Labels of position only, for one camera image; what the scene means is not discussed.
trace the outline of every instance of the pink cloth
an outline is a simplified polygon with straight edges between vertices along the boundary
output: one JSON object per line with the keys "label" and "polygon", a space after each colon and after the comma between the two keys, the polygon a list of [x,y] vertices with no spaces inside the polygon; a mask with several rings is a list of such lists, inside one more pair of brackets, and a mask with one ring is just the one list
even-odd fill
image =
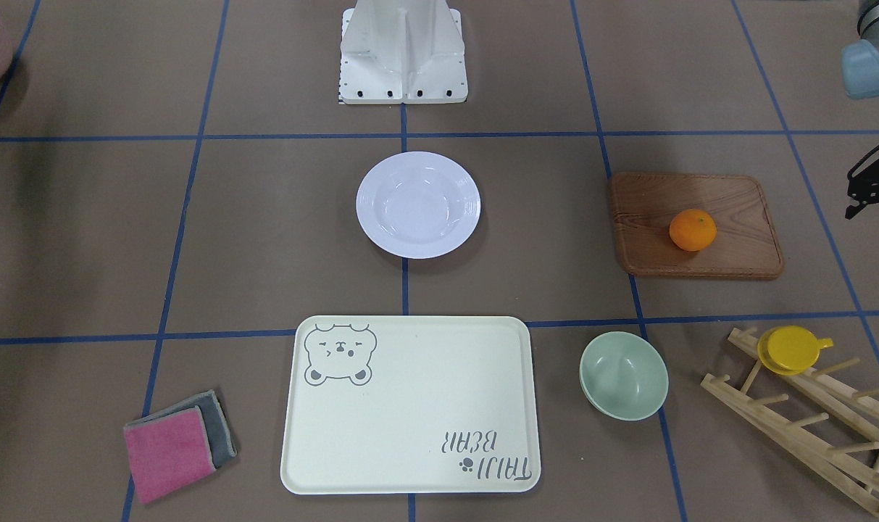
{"label": "pink cloth", "polygon": [[125,426],[124,439],[133,483],[143,503],[214,473],[200,407]]}

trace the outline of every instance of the bear illustration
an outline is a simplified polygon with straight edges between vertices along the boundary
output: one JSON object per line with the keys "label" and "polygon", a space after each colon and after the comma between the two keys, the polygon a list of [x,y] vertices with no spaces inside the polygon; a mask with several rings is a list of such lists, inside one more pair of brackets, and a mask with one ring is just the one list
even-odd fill
{"label": "bear illustration", "polygon": [[356,327],[352,324],[314,325],[304,337],[309,367],[304,380],[310,386],[320,386],[327,379],[349,379],[356,386],[372,380],[372,352],[378,338],[369,325]]}

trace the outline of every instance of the floor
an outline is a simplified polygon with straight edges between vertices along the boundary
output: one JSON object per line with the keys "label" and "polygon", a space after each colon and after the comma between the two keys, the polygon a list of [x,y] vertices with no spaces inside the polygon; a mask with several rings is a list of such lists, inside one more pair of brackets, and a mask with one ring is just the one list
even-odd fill
{"label": "floor", "polygon": [[[17,47],[0,82],[0,522],[871,519],[699,386],[748,373],[732,327],[791,323],[836,342],[821,365],[860,357],[841,378],[879,386],[879,205],[843,218],[846,171],[879,143],[879,99],[843,93],[856,1],[450,3],[468,101],[349,107],[349,0],[0,0]],[[394,257],[357,224],[362,176],[402,151],[449,156],[482,193],[451,254]],[[630,170],[754,176],[783,276],[628,277],[606,183]],[[538,486],[287,492],[294,328],[316,314],[525,321]],[[647,420],[608,418],[576,382],[611,330],[665,358]],[[121,426],[205,389],[239,456],[141,505]]]}

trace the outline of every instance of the plate rim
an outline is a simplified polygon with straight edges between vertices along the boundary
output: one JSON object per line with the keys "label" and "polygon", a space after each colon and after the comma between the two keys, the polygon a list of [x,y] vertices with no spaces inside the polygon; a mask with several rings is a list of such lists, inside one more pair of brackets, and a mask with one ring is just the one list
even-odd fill
{"label": "plate rim", "polygon": [[[460,237],[456,235],[455,238],[449,240],[450,235],[443,236],[439,238],[437,241],[426,242],[426,244],[410,244],[410,242],[399,241],[396,237],[390,236],[383,232],[383,229],[380,228],[379,225],[372,225],[373,222],[376,221],[376,217],[373,215],[373,207],[366,203],[366,188],[374,187],[377,188],[378,185],[374,185],[376,181],[376,176],[380,175],[380,169],[386,169],[393,162],[403,161],[404,158],[412,158],[412,157],[422,157],[427,159],[428,161],[439,161],[442,163],[446,163],[446,166],[451,166],[460,171],[460,174],[463,176],[459,176],[458,178],[452,179],[452,181],[458,181],[458,179],[465,179],[468,184],[469,191],[473,191],[475,193],[475,198],[473,202],[475,203],[475,212],[473,214],[468,214],[466,212],[463,215],[462,220],[459,221],[459,225],[465,224],[466,228],[463,228],[462,235]],[[443,172],[443,169],[437,169],[440,173]],[[387,158],[382,159],[376,163],[376,165],[372,166],[369,171],[366,172],[366,175],[363,176],[362,181],[359,183],[359,189],[356,192],[356,218],[359,221],[359,225],[362,228],[362,231],[365,232],[367,238],[369,238],[377,247],[381,248],[383,251],[389,252],[389,254],[397,255],[397,257],[406,257],[409,259],[430,259],[433,257],[440,257],[440,255],[448,254],[452,252],[456,248],[459,248],[469,238],[472,237],[472,234],[475,233],[475,229],[477,228],[478,221],[481,218],[481,191],[475,182],[475,179],[472,177],[471,173],[468,172],[463,166],[461,166],[455,159],[448,158],[443,156],[442,154],[438,154],[436,152],[429,151],[409,151],[409,152],[399,152],[388,156]]]}

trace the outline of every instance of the white plate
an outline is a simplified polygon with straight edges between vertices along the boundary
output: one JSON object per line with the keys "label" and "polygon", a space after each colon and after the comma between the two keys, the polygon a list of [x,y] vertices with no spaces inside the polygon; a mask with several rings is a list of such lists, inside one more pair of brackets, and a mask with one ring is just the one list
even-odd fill
{"label": "white plate", "polygon": [[541,473],[533,386],[515,318],[307,318],[281,482],[298,494],[526,492]]}
{"label": "white plate", "polygon": [[400,257],[448,254],[478,224],[481,195],[459,163],[432,152],[402,152],[362,179],[356,214],[379,247]]}

